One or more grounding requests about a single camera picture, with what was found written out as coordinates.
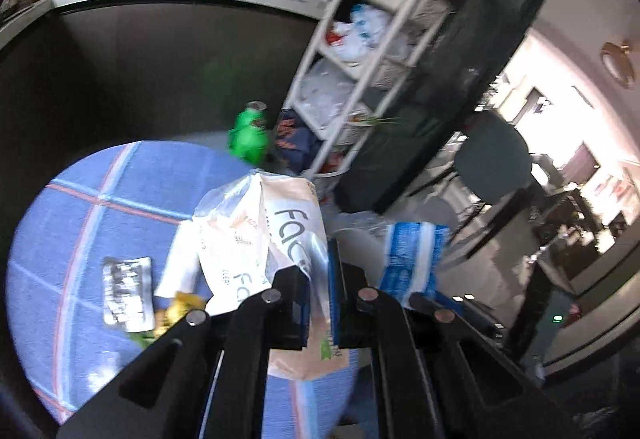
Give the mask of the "blue white wrapper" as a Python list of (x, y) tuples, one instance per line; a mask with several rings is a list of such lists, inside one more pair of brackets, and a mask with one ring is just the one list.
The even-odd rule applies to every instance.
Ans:
[(378, 288), (409, 307), (413, 293), (433, 299), (436, 271), (449, 242), (446, 225), (431, 222), (396, 222), (387, 226), (385, 267)]

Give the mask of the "white trash bin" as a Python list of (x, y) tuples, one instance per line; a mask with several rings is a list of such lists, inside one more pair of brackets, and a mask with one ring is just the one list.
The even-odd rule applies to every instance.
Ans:
[(363, 270), (368, 284), (379, 287), (386, 267), (384, 244), (361, 229), (341, 229), (334, 233), (343, 263)]

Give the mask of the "yellow snack wrapper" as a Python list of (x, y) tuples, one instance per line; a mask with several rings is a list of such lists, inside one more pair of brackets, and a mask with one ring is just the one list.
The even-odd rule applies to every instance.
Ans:
[(155, 311), (155, 326), (152, 331), (129, 333), (128, 337), (142, 348), (149, 347), (188, 312), (194, 309), (204, 309), (205, 304), (206, 301), (201, 296), (177, 292), (166, 309), (158, 309)]

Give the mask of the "clear plastic bag on floor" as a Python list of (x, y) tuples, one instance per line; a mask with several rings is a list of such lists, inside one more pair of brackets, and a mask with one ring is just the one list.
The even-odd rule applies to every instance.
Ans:
[(377, 239), (386, 236), (387, 227), (392, 223), (390, 219), (373, 212), (342, 212), (332, 201), (320, 206), (323, 225), (330, 237), (341, 230), (357, 229), (367, 232)]

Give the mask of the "silver blister pack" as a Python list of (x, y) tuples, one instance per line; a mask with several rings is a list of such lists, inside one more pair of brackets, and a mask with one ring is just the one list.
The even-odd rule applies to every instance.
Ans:
[(102, 263), (103, 322), (127, 333), (155, 327), (152, 259), (107, 257)]

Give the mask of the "dark blue snack bag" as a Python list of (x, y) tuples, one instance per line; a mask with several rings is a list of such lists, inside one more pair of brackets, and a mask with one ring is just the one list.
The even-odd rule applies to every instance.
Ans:
[(294, 174), (301, 174), (314, 162), (322, 141), (294, 110), (283, 110), (274, 136), (274, 156)]

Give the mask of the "green thermos front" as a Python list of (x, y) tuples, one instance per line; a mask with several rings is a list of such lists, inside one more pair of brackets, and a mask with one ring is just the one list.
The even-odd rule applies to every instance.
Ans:
[(264, 113), (245, 109), (238, 115), (229, 132), (229, 151), (236, 158), (259, 166), (265, 159), (269, 144)]

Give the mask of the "green thermos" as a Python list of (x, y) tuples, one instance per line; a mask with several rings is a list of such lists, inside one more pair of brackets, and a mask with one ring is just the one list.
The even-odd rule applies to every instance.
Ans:
[(236, 158), (259, 166), (265, 159), (269, 144), (264, 113), (245, 109), (238, 115), (229, 132), (229, 151)]
[(267, 106), (262, 101), (250, 101), (246, 105), (246, 110), (253, 113), (264, 113), (267, 109)]

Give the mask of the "blue plaid tablecloth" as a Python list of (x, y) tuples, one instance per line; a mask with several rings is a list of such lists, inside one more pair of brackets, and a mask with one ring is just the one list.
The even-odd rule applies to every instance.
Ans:
[(139, 141), (93, 153), (47, 183), (18, 225), (6, 309), (26, 377), (61, 438), (325, 438), (346, 410), (349, 365), (313, 381), (269, 374), (264, 289), (233, 311), (194, 309), (149, 347), (103, 322), (102, 263), (152, 259), (154, 291), (178, 225), (254, 168), (227, 152)]

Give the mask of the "green thermos rear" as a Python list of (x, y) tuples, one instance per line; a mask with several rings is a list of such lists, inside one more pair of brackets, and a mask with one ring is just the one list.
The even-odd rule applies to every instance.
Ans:
[(267, 109), (267, 106), (262, 101), (250, 101), (246, 105), (246, 110), (253, 113), (264, 113)]

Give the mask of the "teal dining chair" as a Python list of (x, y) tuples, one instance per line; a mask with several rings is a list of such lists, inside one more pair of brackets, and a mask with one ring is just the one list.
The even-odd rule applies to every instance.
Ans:
[[(412, 221), (442, 223), (452, 230), (449, 240), (484, 210), (520, 194), (533, 180), (533, 158), (515, 127), (493, 110), (473, 113), (463, 124), (461, 144), (428, 166), (423, 184), (413, 186), (401, 198), (398, 213)], [(457, 180), (476, 197), (465, 219), (454, 211), (444, 193)]]

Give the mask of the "white storage rack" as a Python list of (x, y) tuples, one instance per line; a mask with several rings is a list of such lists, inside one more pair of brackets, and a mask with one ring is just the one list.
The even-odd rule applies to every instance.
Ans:
[[(348, 172), (374, 126), (382, 123), (383, 114), (450, 14), (446, 0), (364, 0), (391, 14), (392, 21), (381, 43), (370, 55), (356, 63), (347, 63), (337, 57), (326, 41), (326, 30), (342, 1), (331, 0), (326, 5), (283, 103), (285, 109), (295, 111), (314, 136), (322, 141), (302, 176), (310, 181), (319, 181), (319, 189), (323, 192), (331, 191), (337, 184), (337, 178)], [(422, 32), (410, 55), (397, 59), (388, 50), (393, 37), (407, 23), (417, 25)], [(311, 68), (312, 58), (318, 55), (354, 82), (337, 117), (326, 125), (320, 124), (311, 110), (303, 106), (302, 100), (303, 81)]]

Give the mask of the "ceiling lamp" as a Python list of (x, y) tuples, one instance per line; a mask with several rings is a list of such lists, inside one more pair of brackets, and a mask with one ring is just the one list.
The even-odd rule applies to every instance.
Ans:
[(620, 44), (606, 42), (600, 49), (602, 66), (608, 71), (614, 81), (625, 89), (631, 89), (636, 81), (636, 72), (629, 55), (631, 43), (623, 40)]

